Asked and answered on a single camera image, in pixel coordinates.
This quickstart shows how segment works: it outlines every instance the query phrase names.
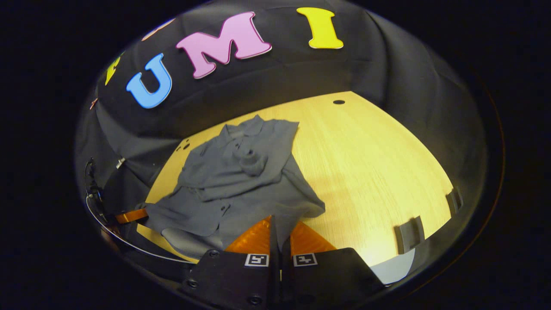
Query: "wooden table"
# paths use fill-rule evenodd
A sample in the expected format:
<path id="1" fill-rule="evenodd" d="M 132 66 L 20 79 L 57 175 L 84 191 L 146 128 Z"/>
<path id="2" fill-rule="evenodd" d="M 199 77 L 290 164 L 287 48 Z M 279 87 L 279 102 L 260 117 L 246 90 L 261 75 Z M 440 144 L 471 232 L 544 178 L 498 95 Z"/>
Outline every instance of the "wooden table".
<path id="1" fill-rule="evenodd" d="M 344 100 L 344 104 L 334 104 Z M 353 92 L 300 99 L 249 113 L 184 139 L 159 173 L 146 202 L 171 193 L 189 152 L 217 136 L 225 124 L 258 114 L 264 120 L 298 121 L 293 155 L 326 212 L 303 222 L 337 248 L 352 247 L 368 265 L 398 255 L 394 226 L 421 216 L 428 238 L 451 215 L 452 185 L 429 150 L 404 126 Z M 164 238 L 138 232 L 185 258 Z"/>

